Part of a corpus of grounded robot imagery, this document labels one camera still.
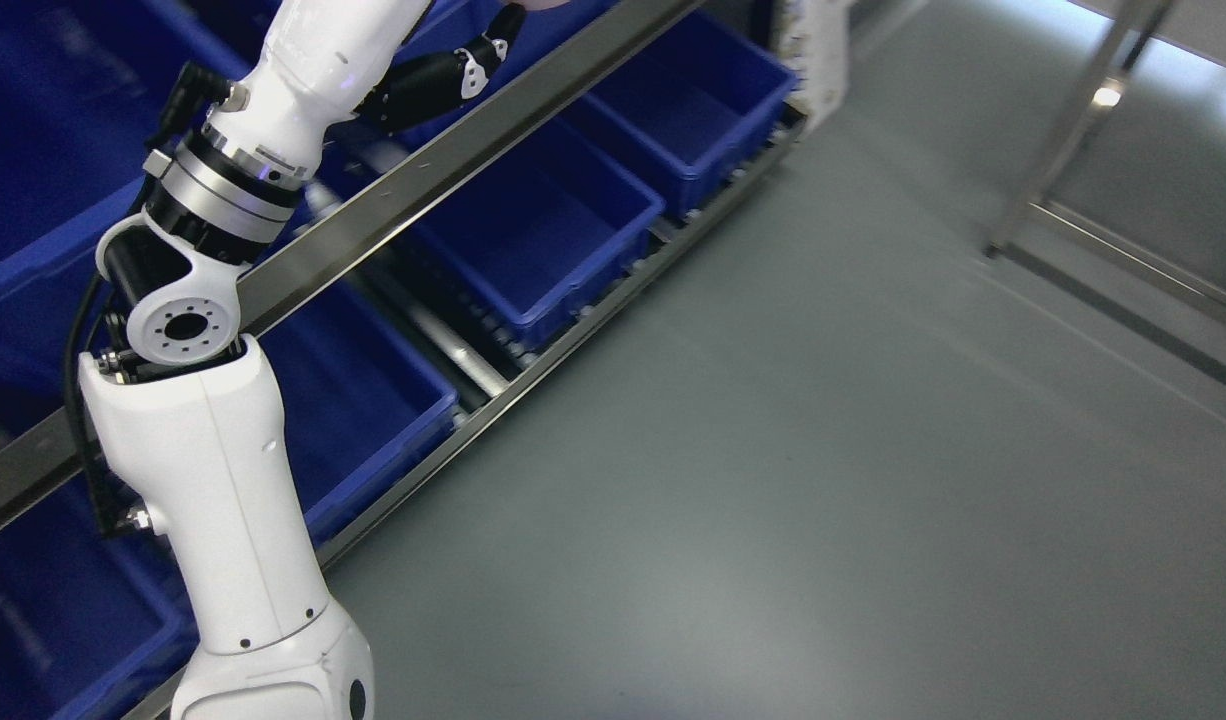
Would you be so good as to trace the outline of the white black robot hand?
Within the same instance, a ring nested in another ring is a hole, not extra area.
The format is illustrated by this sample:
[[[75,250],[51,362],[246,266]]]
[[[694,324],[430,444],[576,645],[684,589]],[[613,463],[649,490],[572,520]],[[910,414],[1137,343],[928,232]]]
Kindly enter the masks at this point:
[[[219,151],[284,177],[315,172],[333,124],[367,117],[387,132],[457,110],[488,88],[524,28],[508,2],[484,31],[440,53],[395,63],[425,18],[425,1],[284,1],[238,110],[210,110]]]

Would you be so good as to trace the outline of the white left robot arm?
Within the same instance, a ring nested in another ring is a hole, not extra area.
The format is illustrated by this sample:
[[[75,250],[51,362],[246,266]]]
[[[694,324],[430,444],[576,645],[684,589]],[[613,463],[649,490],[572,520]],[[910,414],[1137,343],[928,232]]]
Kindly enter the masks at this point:
[[[324,580],[295,493],[284,406],[242,332],[238,278],[278,237],[330,124],[365,96],[352,74],[299,79],[264,55],[174,155],[153,151],[137,213],[94,262],[130,305],[129,350],[164,374],[78,356],[107,465],[168,538],[197,650],[174,719],[371,719],[374,657]]]

